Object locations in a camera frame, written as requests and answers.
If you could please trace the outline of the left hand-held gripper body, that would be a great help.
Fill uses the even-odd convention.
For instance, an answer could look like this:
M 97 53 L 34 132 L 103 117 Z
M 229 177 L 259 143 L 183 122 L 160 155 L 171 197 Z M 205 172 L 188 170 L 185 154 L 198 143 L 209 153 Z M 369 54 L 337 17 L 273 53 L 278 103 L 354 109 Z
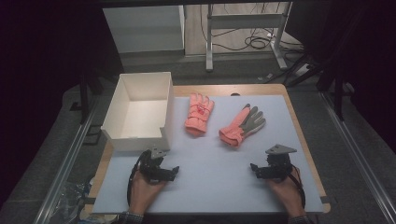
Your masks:
M 168 170 L 161 167 L 166 153 L 156 147 L 144 151 L 139 157 L 140 173 L 149 181 L 164 181 Z

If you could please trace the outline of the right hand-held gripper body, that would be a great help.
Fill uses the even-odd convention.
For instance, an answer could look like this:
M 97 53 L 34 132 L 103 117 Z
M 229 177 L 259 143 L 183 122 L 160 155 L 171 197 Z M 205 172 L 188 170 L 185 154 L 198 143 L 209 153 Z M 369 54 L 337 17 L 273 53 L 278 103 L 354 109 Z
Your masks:
M 268 167 L 257 169 L 257 177 L 262 179 L 281 179 L 284 180 L 292 171 L 290 153 L 296 152 L 295 148 L 286 147 L 280 144 L 267 149 Z

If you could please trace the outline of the pink glove with grey palm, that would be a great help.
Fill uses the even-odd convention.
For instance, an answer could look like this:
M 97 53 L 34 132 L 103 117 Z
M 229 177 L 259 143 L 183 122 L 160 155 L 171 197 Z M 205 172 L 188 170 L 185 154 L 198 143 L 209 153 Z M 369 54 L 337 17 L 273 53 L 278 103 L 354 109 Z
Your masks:
M 219 130 L 219 138 L 231 147 L 240 147 L 248 136 L 259 131 L 265 123 L 263 112 L 257 106 L 246 104 L 229 126 Z

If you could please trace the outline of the white box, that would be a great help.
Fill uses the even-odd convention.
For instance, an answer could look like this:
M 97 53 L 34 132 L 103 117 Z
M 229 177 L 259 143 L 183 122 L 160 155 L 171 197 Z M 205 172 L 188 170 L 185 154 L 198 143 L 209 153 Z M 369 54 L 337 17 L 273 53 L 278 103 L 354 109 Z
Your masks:
M 170 150 L 173 110 L 170 72 L 120 74 L 101 129 L 116 150 Z

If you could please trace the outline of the pink glove with red print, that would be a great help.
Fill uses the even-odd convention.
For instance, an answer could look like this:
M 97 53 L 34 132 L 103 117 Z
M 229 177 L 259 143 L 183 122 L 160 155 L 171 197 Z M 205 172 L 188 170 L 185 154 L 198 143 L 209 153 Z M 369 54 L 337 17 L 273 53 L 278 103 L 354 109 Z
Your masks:
M 214 108 L 214 102 L 201 93 L 190 95 L 189 114 L 185 120 L 187 133 L 193 136 L 201 136 L 206 133 L 206 125 Z

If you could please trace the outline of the person's left hand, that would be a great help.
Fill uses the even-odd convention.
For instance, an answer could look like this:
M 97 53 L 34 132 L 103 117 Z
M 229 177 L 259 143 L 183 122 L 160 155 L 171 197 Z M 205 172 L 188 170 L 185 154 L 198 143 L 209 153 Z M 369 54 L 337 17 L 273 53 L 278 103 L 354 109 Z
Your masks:
M 130 206 L 128 211 L 143 216 L 166 184 L 166 181 L 150 183 L 139 171 L 137 171 L 131 186 Z

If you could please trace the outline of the person's right hand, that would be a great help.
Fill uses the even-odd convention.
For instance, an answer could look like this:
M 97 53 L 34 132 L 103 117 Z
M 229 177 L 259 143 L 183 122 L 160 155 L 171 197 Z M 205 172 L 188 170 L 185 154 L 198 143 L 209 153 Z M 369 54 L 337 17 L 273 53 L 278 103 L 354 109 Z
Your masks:
M 290 218 L 306 215 L 301 194 L 290 177 L 282 182 L 276 182 L 274 179 L 266 179 L 265 182 L 281 201 Z

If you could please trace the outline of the light blue table mat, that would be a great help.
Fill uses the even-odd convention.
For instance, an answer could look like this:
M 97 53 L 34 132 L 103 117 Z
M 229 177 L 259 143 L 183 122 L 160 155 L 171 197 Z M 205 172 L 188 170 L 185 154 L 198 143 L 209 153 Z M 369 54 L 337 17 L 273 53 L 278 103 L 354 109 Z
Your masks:
M 179 167 L 176 179 L 166 185 L 150 207 L 151 214 L 247 214 L 276 213 L 283 207 L 264 181 L 253 176 L 250 164 L 266 165 L 265 151 L 280 144 L 296 149 L 290 156 L 299 167 L 308 212 L 323 210 L 317 186 L 281 95 L 223 96 L 214 100 L 206 134 L 194 138 L 184 121 L 189 100 L 174 98 L 172 146 L 163 168 Z M 264 127 L 239 148 L 219 140 L 219 129 L 227 126 L 246 105 L 257 106 L 266 119 Z M 114 148 L 106 177 L 93 206 L 96 213 L 116 214 L 127 209 L 128 178 L 140 151 Z

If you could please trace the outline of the clear plastic bag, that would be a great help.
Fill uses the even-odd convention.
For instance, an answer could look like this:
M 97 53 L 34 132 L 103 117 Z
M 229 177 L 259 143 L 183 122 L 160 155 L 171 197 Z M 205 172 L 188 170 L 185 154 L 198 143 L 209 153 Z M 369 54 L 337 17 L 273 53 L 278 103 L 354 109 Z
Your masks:
M 91 189 L 89 182 L 66 182 L 51 213 L 49 224 L 77 224 L 78 215 Z

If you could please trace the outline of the black stand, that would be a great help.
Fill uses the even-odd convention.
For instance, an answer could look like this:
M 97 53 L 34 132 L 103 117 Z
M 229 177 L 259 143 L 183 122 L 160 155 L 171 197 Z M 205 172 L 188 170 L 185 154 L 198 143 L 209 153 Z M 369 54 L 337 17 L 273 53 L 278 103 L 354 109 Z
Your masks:
M 104 87 L 99 80 L 98 70 L 93 69 L 92 71 L 83 72 L 80 75 L 79 79 L 79 96 L 80 102 L 74 102 L 70 110 L 71 111 L 80 111 L 81 112 L 81 120 L 80 123 L 83 124 L 90 112 L 90 103 L 88 97 L 88 91 L 91 91 L 93 95 L 99 95 L 103 92 Z
M 339 72 L 341 68 L 341 63 L 336 54 L 330 56 L 324 62 L 315 66 L 314 68 L 308 70 L 301 76 L 295 78 L 291 82 L 287 83 L 287 87 L 294 87 L 297 84 L 309 79 L 313 75 L 318 74 L 321 71 L 327 71 L 327 74 L 324 74 L 319 78 L 316 86 L 319 91 L 327 91 L 332 83 L 334 83 L 334 93 L 333 93 L 333 111 L 335 115 L 341 120 L 344 121 L 344 116 L 342 112 L 343 105 L 343 97 L 347 94 L 344 92 L 343 84 L 344 77 Z

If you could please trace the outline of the white power strip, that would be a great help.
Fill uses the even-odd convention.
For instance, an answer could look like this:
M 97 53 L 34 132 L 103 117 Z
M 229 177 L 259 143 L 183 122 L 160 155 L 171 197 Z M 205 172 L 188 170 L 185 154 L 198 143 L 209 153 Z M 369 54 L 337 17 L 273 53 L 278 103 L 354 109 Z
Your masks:
M 297 77 L 300 77 L 301 75 L 305 74 L 306 72 L 308 72 L 310 69 L 312 68 L 312 66 L 308 63 L 303 64 L 302 66 L 300 66 L 295 72 L 294 75 Z

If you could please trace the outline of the white cabinet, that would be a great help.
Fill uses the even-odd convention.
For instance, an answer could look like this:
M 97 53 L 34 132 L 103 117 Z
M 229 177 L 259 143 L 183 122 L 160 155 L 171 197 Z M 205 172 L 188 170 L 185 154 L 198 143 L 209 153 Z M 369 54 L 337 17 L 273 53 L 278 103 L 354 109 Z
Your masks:
M 184 49 L 183 6 L 104 8 L 119 53 Z

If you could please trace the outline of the aluminium rail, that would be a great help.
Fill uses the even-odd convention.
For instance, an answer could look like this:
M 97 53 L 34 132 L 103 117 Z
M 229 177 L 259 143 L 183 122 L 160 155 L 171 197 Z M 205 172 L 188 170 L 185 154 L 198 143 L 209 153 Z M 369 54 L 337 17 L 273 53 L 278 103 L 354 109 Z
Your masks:
M 84 138 L 89 128 L 91 127 L 92 119 L 96 114 L 99 102 L 100 96 L 94 95 L 92 97 L 92 101 L 89 104 L 90 112 L 88 113 L 88 117 L 82 124 L 79 125 L 77 134 L 75 135 L 71 146 L 69 147 L 64 156 L 61 167 L 59 168 L 56 176 L 54 177 L 54 180 L 49 188 L 44 202 L 38 210 L 37 216 L 33 224 L 48 224 L 50 222 L 50 217 L 53 212 L 54 206 L 60 198 L 64 182 L 66 181 L 67 177 L 69 177 L 74 162 L 76 161 L 80 148 L 84 142 Z
M 320 92 L 319 97 L 324 102 L 332 121 L 344 140 L 348 151 L 351 154 L 353 161 L 356 163 L 361 175 L 372 192 L 376 203 L 378 204 L 382 214 L 384 215 L 388 224 L 396 224 L 396 206 L 386 191 L 384 185 L 376 177 L 375 172 L 369 165 L 368 161 L 364 158 L 361 148 L 358 146 L 355 138 L 350 133 L 347 125 L 335 112 L 335 106 L 331 97 L 324 92 Z

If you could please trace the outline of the white metal desk frame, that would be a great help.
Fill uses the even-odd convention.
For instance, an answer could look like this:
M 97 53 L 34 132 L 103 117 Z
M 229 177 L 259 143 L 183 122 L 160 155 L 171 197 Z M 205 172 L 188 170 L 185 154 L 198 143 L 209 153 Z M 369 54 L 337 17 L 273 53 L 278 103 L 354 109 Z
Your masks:
M 205 52 L 205 69 L 207 72 L 213 71 L 213 51 L 211 31 L 218 29 L 248 29 L 248 28 L 276 28 L 276 38 L 270 42 L 272 52 L 281 70 L 288 68 L 281 52 L 279 44 L 283 35 L 285 25 L 290 13 L 291 2 L 288 2 L 282 13 L 273 14 L 232 14 L 213 15 L 212 4 L 207 6 L 207 40 Z

